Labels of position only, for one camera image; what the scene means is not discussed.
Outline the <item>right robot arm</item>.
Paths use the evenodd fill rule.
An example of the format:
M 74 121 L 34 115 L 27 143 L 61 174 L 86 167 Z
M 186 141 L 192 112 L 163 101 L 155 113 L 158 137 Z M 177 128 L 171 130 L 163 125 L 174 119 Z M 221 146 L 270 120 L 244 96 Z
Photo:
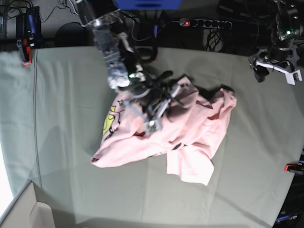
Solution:
M 95 46 L 102 53 L 107 68 L 107 82 L 117 94 L 123 95 L 122 106 L 143 119 L 146 133 L 160 131 L 162 117 L 176 100 L 180 85 L 168 85 L 170 70 L 159 76 L 148 69 L 158 49 L 153 31 L 152 53 L 143 57 L 136 48 L 123 18 L 123 11 L 112 0 L 76 0 L 81 24 L 91 29 Z

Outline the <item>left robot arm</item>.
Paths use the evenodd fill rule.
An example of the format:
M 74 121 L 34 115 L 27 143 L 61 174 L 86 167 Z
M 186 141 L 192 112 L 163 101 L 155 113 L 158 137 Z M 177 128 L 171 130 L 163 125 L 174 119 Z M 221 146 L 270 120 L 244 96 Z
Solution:
M 262 83 L 269 70 L 285 75 L 286 82 L 295 85 L 302 81 L 297 69 L 297 45 L 295 41 L 304 34 L 304 4 L 296 0 L 267 0 L 270 10 L 270 46 L 249 57 L 257 82 Z

